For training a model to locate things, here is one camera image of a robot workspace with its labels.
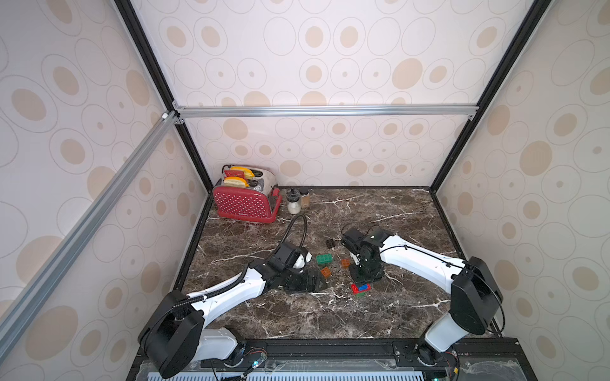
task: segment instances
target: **green lego brick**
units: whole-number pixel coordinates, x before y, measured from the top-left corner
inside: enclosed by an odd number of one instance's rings
[[[332,254],[321,254],[315,256],[315,261],[318,262],[318,265],[325,265],[327,263],[332,262]]]

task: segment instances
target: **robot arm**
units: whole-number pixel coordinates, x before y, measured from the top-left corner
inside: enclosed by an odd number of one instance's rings
[[[356,285],[380,280],[390,263],[430,280],[451,294],[449,312],[432,323],[418,341],[419,359],[434,365],[440,352],[468,333],[482,335],[503,300],[485,262],[447,257],[408,242],[382,228],[364,235],[352,228],[341,244],[354,259],[350,274]]]
[[[303,247],[282,242],[268,259],[254,260],[241,274],[205,290],[167,294],[138,336],[144,353],[164,379],[175,376],[193,360],[218,358],[235,365],[245,341],[226,328],[204,329],[236,305],[278,288],[288,293],[324,290],[318,271],[302,269],[311,259]]]

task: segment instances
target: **cable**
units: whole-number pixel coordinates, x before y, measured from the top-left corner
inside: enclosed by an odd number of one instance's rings
[[[453,376],[451,376],[451,378],[449,378],[449,380],[450,380],[450,381],[458,381],[458,378],[459,378],[459,372],[460,372],[459,368],[460,368],[461,364],[460,364],[460,361],[459,361],[458,352],[455,350],[455,348],[453,349],[453,351],[454,351],[456,354],[453,354],[453,353],[451,353],[451,352],[445,352],[446,354],[450,354],[451,356],[453,356],[453,358],[455,358],[455,359],[456,359],[456,366],[455,366],[455,368],[457,369],[457,373],[455,373],[455,379],[453,379]]]
[[[282,237],[282,240],[279,242],[280,244],[284,243],[286,238],[288,238],[288,235],[290,234],[290,231],[292,230],[292,226],[295,224],[296,220],[299,217],[301,217],[303,219],[303,236],[301,237],[301,244],[299,245],[299,247],[303,247],[303,244],[305,243],[305,237],[307,236],[307,216],[305,215],[305,213],[299,213],[290,220],[290,222],[288,223],[288,226],[286,227],[286,231],[284,232],[284,236]]]
[[[210,360],[210,368],[212,368],[212,373],[214,373],[214,378],[216,379],[216,381],[220,381],[218,379],[218,376],[216,376],[216,371],[214,370],[214,364],[212,364],[212,360]]]
[[[404,244],[404,245],[399,245],[399,246],[391,246],[391,247],[387,247],[387,248],[383,249],[382,251],[380,251],[379,253],[381,254],[381,253],[383,253],[383,252],[384,252],[384,251],[386,251],[386,250],[389,250],[389,249],[396,249],[396,248],[398,248],[398,247],[402,247],[402,248],[404,248],[405,250],[408,250],[408,249],[413,249],[413,250],[415,250],[415,251],[419,251],[419,252],[420,252],[420,253],[422,253],[422,254],[426,254],[426,255],[428,255],[428,256],[430,256],[430,257],[432,257],[432,258],[438,259],[439,261],[443,262],[444,264],[446,264],[446,265],[448,265],[448,266],[453,266],[453,267],[457,267],[457,268],[459,268],[459,269],[464,269],[464,267],[461,267],[461,266],[455,265],[455,264],[453,264],[453,263],[451,263],[451,262],[448,262],[448,261],[446,261],[446,260],[444,260],[444,259],[438,258],[438,257],[436,257],[435,255],[432,255],[432,254],[427,253],[427,252],[425,252],[425,251],[422,251],[422,250],[416,249],[415,247],[410,247],[410,246],[408,246],[408,245],[406,245],[406,244]],[[500,313],[502,314],[502,328],[500,329],[500,332],[492,332],[492,331],[490,331],[489,329],[486,329],[486,330],[487,330],[488,332],[491,332],[491,333],[502,333],[502,331],[504,331],[504,328],[506,328],[506,315],[504,314],[504,308],[502,307],[502,301],[500,300],[500,298],[498,297],[498,295],[497,295],[495,292],[493,292],[493,289],[491,288],[491,286],[490,286],[489,284],[487,284],[487,282],[485,281],[485,279],[483,279],[483,277],[481,277],[479,274],[477,274],[477,273],[476,273],[476,272],[474,272],[474,271],[471,271],[471,272],[472,272],[472,274],[473,274],[475,277],[477,277],[478,279],[480,279],[480,280],[483,282],[483,284],[485,284],[485,287],[487,287],[487,288],[489,289],[489,291],[491,291],[492,295],[493,295],[493,296],[496,298],[496,301],[498,302],[498,307],[500,308]]]
[[[348,223],[346,223],[345,225],[343,225],[343,226],[341,227],[341,236],[343,236],[343,233],[344,233],[345,227],[347,227],[347,226],[349,226],[349,225],[362,225],[362,226],[366,226],[366,227],[368,227],[367,235],[368,235],[368,232],[369,232],[369,231],[371,231],[371,225],[366,224],[366,223],[361,223],[361,222],[359,222],[359,221],[351,221],[351,222],[348,222]]]
[[[266,355],[266,354],[267,354],[267,351],[266,351],[265,349],[262,349],[262,348],[252,348],[252,349],[250,349],[250,351],[249,351],[248,353],[246,353],[244,356],[247,356],[247,355],[252,355],[252,354],[255,354],[255,353],[264,353],[264,354]]]
[[[425,251],[423,251],[423,250],[419,250],[419,249],[416,249],[416,248],[414,248],[414,247],[410,247],[410,246],[408,246],[408,245],[406,245],[406,244],[402,244],[402,245],[397,245],[397,246],[391,246],[391,247],[387,247],[387,248],[383,249],[382,251],[380,251],[379,253],[381,254],[381,253],[383,253],[383,252],[384,252],[384,251],[386,251],[386,250],[389,250],[389,249],[396,249],[396,248],[398,248],[398,247],[402,247],[402,248],[403,248],[403,249],[405,249],[405,250],[412,249],[412,250],[415,250],[415,251],[419,251],[420,253],[422,253],[422,254],[426,254],[426,255],[427,255],[427,256],[429,256],[429,257],[432,257],[432,258],[434,258],[434,259],[436,259],[436,260],[439,260],[439,261],[443,262],[444,264],[446,264],[446,265],[448,265],[448,266],[454,266],[454,267],[457,267],[457,268],[461,268],[461,269],[463,269],[463,267],[456,266],[456,265],[454,265],[454,264],[453,264],[453,263],[451,263],[451,262],[447,262],[447,261],[446,261],[446,260],[444,260],[444,259],[438,258],[436,255],[432,255],[432,254],[430,254],[430,253],[428,253],[428,252],[425,252]]]
[[[197,302],[201,302],[204,301],[210,297],[214,297],[214,296],[218,296],[220,294],[224,294],[225,292],[229,291],[231,288],[234,288],[235,286],[237,286],[238,284],[240,284],[243,279],[246,277],[246,272],[248,272],[248,263],[246,263],[245,265],[243,265],[243,270],[242,273],[239,274],[239,276],[233,281],[231,282],[231,284],[228,284],[224,287],[221,287],[217,290],[211,291],[207,294],[204,295],[199,295],[199,296],[195,296],[195,297],[191,297],[189,299],[185,299],[182,302],[178,302],[176,304],[174,304],[174,307],[172,307],[172,309],[174,308],[178,308],[178,307],[182,307],[183,305],[187,305],[187,304],[193,304],[193,303],[197,303]]]
[[[192,304],[192,303],[197,303],[197,302],[201,302],[201,301],[205,301],[207,298],[209,297],[214,297],[214,296],[218,296],[222,293],[225,293],[227,291],[229,291],[231,288],[234,288],[235,286],[237,286],[238,284],[240,284],[243,279],[246,277],[246,272],[248,272],[248,264],[245,264],[242,270],[242,273],[233,281],[231,282],[231,284],[226,285],[222,288],[219,288],[217,290],[211,291],[207,294],[204,295],[199,295],[199,296],[195,296],[195,297],[190,297],[188,299],[184,299],[183,301],[180,301],[176,304],[174,304],[173,306],[171,306],[171,308],[169,310],[167,310],[163,315],[161,315],[157,321],[155,322],[155,324],[153,324],[151,326],[151,330],[148,332],[147,336],[146,336],[146,340],[144,341],[144,345],[142,346],[142,349],[144,349],[144,352],[146,352],[146,347],[148,347],[148,341],[150,340],[150,336],[151,336],[151,332],[152,330],[161,322],[165,319],[165,317],[167,315],[169,315],[173,310],[180,308],[182,306],[185,306],[187,304]]]

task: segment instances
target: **spice jar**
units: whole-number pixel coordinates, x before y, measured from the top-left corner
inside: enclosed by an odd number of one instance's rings
[[[307,209],[310,204],[309,190],[307,188],[300,188],[299,193],[301,194],[301,208]]]

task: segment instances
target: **metal bracket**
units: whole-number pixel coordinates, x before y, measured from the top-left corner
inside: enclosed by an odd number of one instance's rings
[[[174,107],[174,110],[176,110],[176,111],[184,109],[184,106],[179,105],[175,99],[171,102],[171,105]]]

